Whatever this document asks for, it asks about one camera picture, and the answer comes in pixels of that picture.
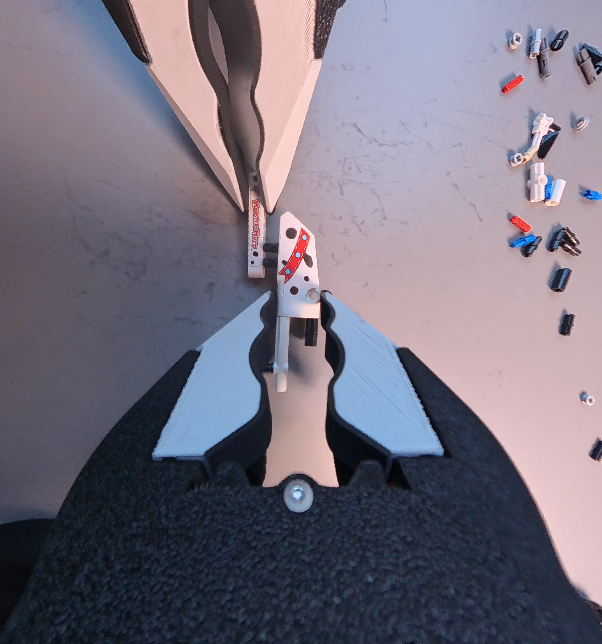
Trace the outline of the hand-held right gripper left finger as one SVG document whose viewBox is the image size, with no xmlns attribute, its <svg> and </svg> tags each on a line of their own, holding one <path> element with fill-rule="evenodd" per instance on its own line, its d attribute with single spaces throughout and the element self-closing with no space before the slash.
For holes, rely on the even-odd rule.
<svg viewBox="0 0 602 644">
<path fill-rule="evenodd" d="M 197 358 L 152 453 L 155 461 L 223 462 L 246 470 L 265 456 L 272 415 L 264 370 L 272 353 L 271 290 L 197 349 Z"/>
</svg>

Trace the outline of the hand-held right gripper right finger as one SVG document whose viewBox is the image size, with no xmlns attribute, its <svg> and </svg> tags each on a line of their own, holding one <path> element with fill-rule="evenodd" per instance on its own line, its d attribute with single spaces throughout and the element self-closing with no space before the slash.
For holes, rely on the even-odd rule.
<svg viewBox="0 0 602 644">
<path fill-rule="evenodd" d="M 325 432 L 338 481 L 348 482 L 362 461 L 378 462 L 388 476 L 398 458 L 443 456 L 398 347 L 326 290 L 321 325 L 334 372 Z"/>
</svg>

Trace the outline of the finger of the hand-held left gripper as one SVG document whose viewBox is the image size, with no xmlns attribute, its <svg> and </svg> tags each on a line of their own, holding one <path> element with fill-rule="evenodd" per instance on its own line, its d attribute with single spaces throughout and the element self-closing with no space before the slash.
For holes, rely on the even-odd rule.
<svg viewBox="0 0 602 644">
<path fill-rule="evenodd" d="M 148 70 L 241 210 L 257 165 L 254 1 L 131 1 Z"/>
<path fill-rule="evenodd" d="M 231 98 L 235 136 L 266 211 L 281 195 L 321 68 L 316 1 L 234 1 Z"/>
</svg>

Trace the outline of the white spotted toy brick assembly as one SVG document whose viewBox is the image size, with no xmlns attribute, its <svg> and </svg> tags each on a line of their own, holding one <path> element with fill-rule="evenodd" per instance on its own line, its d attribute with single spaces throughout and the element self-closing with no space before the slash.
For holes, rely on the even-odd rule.
<svg viewBox="0 0 602 644">
<path fill-rule="evenodd" d="M 321 292 L 314 236 L 290 212 L 280 217 L 277 269 L 273 386 L 276 392 L 284 392 L 287 388 L 290 320 L 305 319 L 305 345 L 316 346 Z"/>
</svg>

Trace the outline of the white beam with red label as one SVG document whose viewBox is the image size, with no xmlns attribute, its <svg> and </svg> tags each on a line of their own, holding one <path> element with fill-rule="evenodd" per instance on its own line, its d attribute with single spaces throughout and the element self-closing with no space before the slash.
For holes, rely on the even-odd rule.
<svg viewBox="0 0 602 644">
<path fill-rule="evenodd" d="M 267 213 L 258 173 L 248 173 L 248 199 L 246 214 L 248 217 L 248 277 L 252 279 L 265 277 L 264 244 Z"/>
</svg>

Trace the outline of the grey desk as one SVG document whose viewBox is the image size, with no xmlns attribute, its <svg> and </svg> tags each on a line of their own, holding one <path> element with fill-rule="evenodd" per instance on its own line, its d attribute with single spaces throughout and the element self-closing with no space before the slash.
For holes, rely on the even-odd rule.
<svg viewBox="0 0 602 644">
<path fill-rule="evenodd" d="M 569 30 L 544 80 L 535 29 Z M 587 85 L 582 43 L 602 51 L 602 1 L 348 1 L 268 232 L 287 210 L 310 226 L 322 287 L 482 418 L 602 604 L 602 199 L 580 196 L 602 193 L 602 73 Z M 555 207 L 508 162 L 542 112 Z M 513 215 L 542 237 L 529 258 Z M 547 250 L 559 227 L 580 256 Z M 0 523 L 54 516 L 120 416 L 271 286 L 245 236 L 99 1 L 0 1 Z"/>
</svg>

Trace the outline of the scattered small building pieces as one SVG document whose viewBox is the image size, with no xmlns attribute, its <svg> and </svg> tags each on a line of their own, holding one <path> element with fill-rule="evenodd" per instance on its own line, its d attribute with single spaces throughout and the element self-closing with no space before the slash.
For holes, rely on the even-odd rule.
<svg viewBox="0 0 602 644">
<path fill-rule="evenodd" d="M 569 30 L 560 30 L 551 40 L 543 36 L 541 29 L 535 29 L 530 38 L 528 58 L 537 63 L 538 77 L 546 79 L 551 75 L 551 65 L 549 56 L 551 52 L 560 51 L 569 37 Z M 515 51 L 522 43 L 523 36 L 514 32 L 507 40 L 507 48 Z M 593 85 L 602 73 L 602 51 L 594 45 L 582 43 L 579 45 L 575 60 L 588 86 Z M 503 95 L 514 91 L 522 85 L 523 75 L 513 75 L 502 85 L 500 92 Z M 571 127 L 573 131 L 582 131 L 589 124 L 587 117 L 575 118 Z M 561 132 L 561 126 L 555 121 L 554 117 L 545 112 L 539 113 L 531 121 L 531 140 L 530 145 L 524 151 L 515 151 L 508 159 L 510 167 L 528 166 L 528 179 L 526 190 L 528 192 L 528 201 L 531 204 L 544 204 L 547 207 L 555 207 L 560 204 L 565 187 L 566 180 L 554 178 L 546 173 L 545 159 L 552 149 L 555 141 Z M 602 193 L 593 189 L 584 189 L 580 191 L 583 199 L 590 201 L 599 201 L 602 199 Z M 541 236 L 530 234 L 531 226 L 518 216 L 510 216 L 509 221 L 518 230 L 522 236 L 509 243 L 511 248 L 521 250 L 523 257 L 529 258 L 537 250 L 542 242 Z M 576 234 L 568 227 L 556 228 L 547 240 L 547 250 L 555 252 L 562 249 L 571 256 L 580 256 L 580 241 Z M 569 268 L 559 268 L 553 273 L 550 282 L 550 289 L 553 292 L 562 293 L 566 290 L 572 274 Z M 575 314 L 564 312 L 559 323 L 558 333 L 561 336 L 569 337 L 575 326 Z M 587 406 L 595 404 L 595 398 L 587 392 L 581 392 L 580 400 Z M 602 439 L 595 439 L 595 443 L 590 449 L 589 457 L 599 463 L 602 460 Z"/>
</svg>

